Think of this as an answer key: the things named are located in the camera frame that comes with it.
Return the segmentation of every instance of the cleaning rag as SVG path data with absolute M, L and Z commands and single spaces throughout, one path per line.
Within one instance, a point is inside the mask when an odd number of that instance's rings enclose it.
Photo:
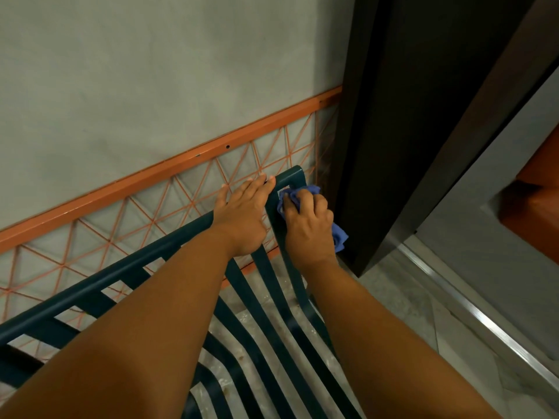
M 283 214 L 284 194 L 287 194 L 289 196 L 293 204 L 295 204 L 297 211 L 299 211 L 301 208 L 301 201 L 299 200 L 299 198 L 297 198 L 297 193 L 302 189 L 308 190 L 311 194 L 320 193 L 320 187 L 316 185 L 307 185 L 306 187 L 301 187 L 297 189 L 286 188 L 281 190 L 279 192 L 278 213 L 281 215 L 283 219 L 285 219 L 285 215 Z M 342 230 L 342 228 L 340 228 L 335 223 L 332 224 L 332 238 L 334 239 L 335 252 L 337 253 L 339 251 L 342 251 L 344 249 L 344 242 L 346 241 L 346 239 L 348 239 L 348 235 Z

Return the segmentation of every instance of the dark green metal chair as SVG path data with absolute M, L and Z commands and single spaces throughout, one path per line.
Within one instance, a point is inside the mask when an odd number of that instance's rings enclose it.
M 270 224 L 275 233 L 277 244 L 281 250 L 281 255 L 287 267 L 287 272 L 300 307 L 307 319 L 314 326 L 318 335 L 320 335 L 326 345 L 332 350 L 332 343 L 328 337 L 324 322 L 318 316 L 316 310 L 309 301 L 301 275 L 297 269 L 293 267 L 285 251 L 286 225 L 276 210 L 279 201 L 278 190 L 287 186 L 291 188 L 300 188 L 304 185 L 306 185 L 305 175 L 299 166 L 291 168 L 277 176 L 277 185 L 268 198 L 266 212 L 268 213 Z M 168 260 L 183 244 L 198 233 L 208 229 L 212 224 L 212 220 L 213 212 L 209 212 L 175 232 L 142 248 L 136 253 L 130 254 L 128 257 L 84 279 L 71 288 L 62 291 L 41 304 L 0 324 L 0 381 L 15 388 L 21 387 L 24 382 L 43 365 L 39 360 L 8 345 L 10 341 L 25 334 L 56 347 L 57 349 L 64 348 L 72 338 L 78 335 L 79 331 L 56 319 L 56 315 L 73 306 L 77 306 L 91 316 L 96 318 L 100 317 L 115 305 L 112 299 L 101 292 L 102 289 L 107 288 L 109 285 L 119 280 L 124 282 L 131 289 L 136 289 L 150 278 L 150 274 L 144 269 L 146 265 L 158 258 Z M 260 246 L 257 251 L 252 253 L 252 258 L 287 328 L 290 330 L 295 341 L 316 371 L 318 377 L 322 380 L 326 389 L 332 396 L 332 399 L 338 405 L 342 414 L 348 418 L 359 418 L 360 416 L 357 410 L 349 401 L 343 389 L 339 386 L 338 382 L 293 317 L 264 247 Z M 231 286 L 237 292 L 247 310 L 273 347 L 276 356 L 283 365 L 311 417 L 326 418 L 327 416 L 324 409 L 320 406 L 302 373 L 297 368 L 294 360 L 287 351 L 267 315 L 264 313 L 264 310 L 234 260 L 231 260 L 227 265 L 225 274 Z M 217 300 L 217 305 L 213 314 L 248 352 L 278 415 L 282 418 L 295 418 L 295 414 L 290 408 L 286 396 L 278 385 L 274 374 L 266 363 L 254 338 L 244 328 L 241 322 L 239 322 L 221 298 Z M 204 341 L 204 349 L 227 368 L 248 417 L 263 418 L 262 411 L 234 355 L 209 332 Z M 206 366 L 200 363 L 197 365 L 192 386 L 198 383 L 202 383 L 206 388 L 217 416 L 220 418 L 232 417 L 218 380 Z M 183 417 L 201 417 L 199 407 L 190 393 L 188 394 L 185 404 Z

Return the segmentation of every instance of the orange metal frame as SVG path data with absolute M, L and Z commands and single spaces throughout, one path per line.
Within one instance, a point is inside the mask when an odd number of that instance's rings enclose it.
M 42 299 L 38 299 L 30 296 L 29 294 L 24 294 L 23 292 L 20 292 L 20 290 L 22 290 L 25 286 L 29 285 L 33 281 L 37 281 L 45 277 L 46 275 L 49 275 L 52 272 L 56 272 L 57 280 L 56 280 L 54 290 L 52 291 L 52 295 L 54 295 L 57 292 L 59 292 L 61 277 L 64 269 L 69 270 L 75 274 L 78 274 L 84 278 L 87 277 L 87 275 L 81 273 L 79 270 L 77 270 L 74 267 L 74 264 L 78 260 L 84 258 L 85 256 L 89 256 L 95 252 L 102 250 L 103 253 L 102 258 L 99 267 L 97 269 L 97 270 L 101 270 L 110 247 L 115 248 L 123 255 L 129 254 L 125 252 L 121 247 L 119 247 L 117 243 L 130 237 L 132 234 L 147 230 L 147 232 L 145 233 L 145 237 L 143 238 L 143 241 L 141 243 L 141 247 L 143 247 L 146 244 L 149 230 L 152 227 L 156 227 L 160 232 L 163 232 L 163 234 L 165 234 L 165 232 L 161 229 L 160 225 L 158 224 L 158 222 L 164 220 L 165 218 L 180 212 L 183 215 L 182 220 L 180 222 L 180 225 L 182 225 L 187 219 L 190 209 L 194 209 L 195 211 L 197 211 L 197 207 L 196 207 L 197 202 L 200 202 L 203 199 L 215 195 L 215 193 L 212 193 L 204 197 L 200 197 L 200 198 L 198 197 L 199 190 L 202 186 L 202 183 L 204 182 L 205 176 L 207 175 L 211 163 L 213 161 L 216 162 L 220 172 L 223 174 L 222 167 L 217 157 L 223 153 L 226 153 L 228 150 L 241 146 L 243 144 L 247 144 L 247 147 L 245 148 L 243 154 L 241 155 L 239 164 L 237 164 L 234 173 L 232 174 L 230 180 L 228 181 L 230 186 L 235 185 L 236 183 L 241 182 L 248 177 L 248 176 L 237 177 L 236 173 L 239 169 L 240 163 L 242 162 L 243 158 L 247 154 L 249 147 L 251 147 L 252 150 L 254 151 L 259 171 L 261 171 L 262 168 L 264 167 L 268 168 L 269 166 L 274 164 L 276 164 L 278 171 L 280 171 L 285 166 L 286 163 L 288 166 L 292 166 L 291 156 L 293 154 L 296 154 L 297 152 L 302 152 L 303 150 L 307 150 L 304 159 L 307 158 L 308 155 L 310 155 L 311 152 L 313 151 L 315 151 L 316 154 L 318 154 L 317 142 L 319 138 L 319 131 L 318 131 L 318 124 L 316 123 L 316 121 L 315 121 L 315 126 L 317 126 L 317 128 L 315 129 L 316 140 L 313 143 L 306 145 L 305 147 L 301 147 L 297 149 L 295 149 L 295 147 L 297 147 L 297 142 L 299 141 L 299 138 L 301 137 L 304 129 L 309 125 L 310 115 L 318 111 L 319 109 L 323 109 L 330 105 L 338 103 L 341 90 L 342 90 L 341 87 L 338 87 L 333 90 L 322 93 L 320 95 L 317 95 L 316 97 L 307 99 L 301 103 L 293 105 L 280 112 L 271 114 L 268 117 L 253 122 L 231 133 L 227 133 L 226 135 L 223 135 L 213 141 L 209 141 L 199 147 L 195 147 L 182 154 L 179 154 L 178 156 L 174 156 L 166 161 L 155 164 L 150 168 L 143 169 L 142 171 L 139 171 L 133 175 L 127 176 L 123 179 L 108 184 L 105 187 L 94 190 L 91 193 L 86 194 L 85 196 L 76 198 L 68 203 L 64 203 L 58 207 L 55 207 L 50 211 L 46 211 L 45 213 L 41 213 L 35 217 L 29 218 L 23 222 L 20 222 L 16 225 L 13 225 L 9 228 L 0 231 L 0 253 L 3 253 L 15 247 L 13 251 L 13 260 L 12 260 L 12 267 L 10 270 L 10 276 L 8 279 L 9 281 L 8 286 L 6 288 L 0 287 L 0 298 L 2 297 L 7 298 L 4 305 L 3 312 L 0 312 L 0 322 L 3 322 L 7 319 L 8 305 L 10 303 L 11 294 L 16 294 L 19 296 L 31 298 L 36 300 L 37 302 L 43 301 Z M 287 129 L 285 129 L 289 154 L 281 159 L 275 160 L 272 163 L 268 164 L 267 160 L 270 156 L 272 148 L 281 135 L 282 132 L 281 128 L 287 126 L 291 122 L 296 121 L 297 119 L 301 119 L 306 116 L 309 116 L 309 119 L 307 119 L 300 133 L 297 136 L 293 136 L 294 140 L 291 143 L 290 143 L 289 134 L 287 133 Z M 263 159 L 259 159 L 253 141 L 275 129 L 279 129 L 279 131 L 275 136 L 275 139 L 272 143 L 272 147 L 269 148 L 268 153 L 265 155 Z M 210 161 L 210 162 L 206 167 L 204 177 L 202 178 L 202 181 L 200 182 L 199 187 L 195 191 L 194 195 L 190 197 L 186 192 L 186 190 L 182 187 L 180 181 L 176 179 L 175 175 L 206 161 Z M 310 174 L 316 170 L 317 167 L 315 164 L 313 168 L 307 170 L 306 172 Z M 136 203 L 133 197 L 130 196 L 137 193 L 138 191 L 141 191 L 143 189 L 149 188 L 154 184 L 162 182 L 165 179 L 167 180 L 166 187 L 163 191 L 162 196 L 160 197 L 156 211 L 154 212 L 153 216 L 151 216 L 146 211 L 144 211 L 140 205 Z M 171 212 L 163 217 L 157 218 L 159 210 L 165 199 L 167 190 L 169 189 L 172 181 L 175 181 L 179 185 L 182 192 L 184 192 L 185 196 L 189 199 L 189 204 L 179 209 L 178 211 Z M 118 201 L 121 201 L 120 209 L 118 211 L 118 215 L 115 219 L 115 223 L 112 227 L 111 233 L 108 237 L 101 235 L 93 227 L 91 227 L 87 223 L 87 221 L 82 219 L 83 216 L 93 213 L 94 211 L 107 207 Z M 127 203 L 134 204 L 135 207 L 141 212 L 141 214 L 143 214 L 146 218 L 149 219 L 149 223 L 147 225 L 140 227 L 139 229 L 129 232 L 126 235 L 116 238 L 117 225 L 119 223 L 119 220 L 123 214 L 123 211 Z M 64 256 L 61 259 L 61 261 L 52 259 L 51 257 L 46 256 L 43 253 L 39 253 L 37 250 L 25 244 L 26 242 L 29 242 L 37 237 L 40 237 L 41 235 L 44 235 L 47 232 L 50 232 L 60 226 L 66 225 L 67 223 L 71 223 L 71 225 L 69 227 L 66 249 L 64 250 Z M 74 228 L 76 226 L 86 227 L 90 232 L 95 233 L 98 237 L 103 239 L 104 243 L 102 246 L 97 247 L 92 251 L 83 253 L 76 258 L 69 259 L 69 251 L 72 244 L 72 235 L 73 235 Z M 272 241 L 273 239 L 264 241 L 264 246 L 268 246 L 269 249 L 269 243 Z M 14 286 L 13 282 L 14 282 L 14 276 L 16 270 L 16 261 L 22 251 L 32 252 L 34 255 L 50 261 L 52 263 L 52 269 L 32 278 L 29 281 L 26 281 L 24 284 L 21 284 L 19 286 Z M 279 252 L 280 252 L 279 248 L 276 246 L 275 248 L 269 251 L 268 257 L 273 258 L 277 256 Z M 251 263 L 243 267 L 244 274 L 249 274 L 253 270 L 255 270 L 254 263 Z M 222 288 L 227 287 L 228 284 L 229 283 L 227 282 L 227 280 L 224 279 Z M 125 297 L 129 291 L 129 289 L 126 288 L 125 285 L 122 285 L 120 288 L 110 287 L 110 289 L 111 289 L 111 298 L 115 301 L 119 301 L 121 298 Z M 74 318 L 67 321 L 67 323 L 80 328 L 82 320 L 85 317 L 85 313 L 74 309 L 70 309 L 70 310 L 74 311 L 76 315 Z M 38 352 L 40 347 L 41 345 L 37 346 L 37 349 L 35 350 L 35 357 L 38 357 Z
M 0 231 L 0 253 L 24 242 L 31 241 L 82 216 L 107 207 L 188 168 L 211 160 L 227 152 L 229 149 L 253 141 L 274 129 L 288 125 L 312 112 L 336 104 L 339 101 L 341 91 L 342 87 L 339 86 L 304 100 L 135 174 L 112 182 L 84 196 L 61 204 L 49 211 L 5 228 Z

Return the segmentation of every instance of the person's right hand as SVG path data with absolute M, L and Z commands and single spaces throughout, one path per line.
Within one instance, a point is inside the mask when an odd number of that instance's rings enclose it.
M 293 265 L 305 275 L 315 267 L 338 265 L 332 238 L 334 214 L 321 195 L 313 196 L 300 190 L 300 212 L 287 196 L 283 198 L 283 212 L 287 223 L 286 249 Z

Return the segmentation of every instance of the gray concrete wall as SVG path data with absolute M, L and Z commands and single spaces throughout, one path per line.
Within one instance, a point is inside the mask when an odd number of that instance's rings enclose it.
M 0 228 L 342 83 L 353 0 L 0 0 Z

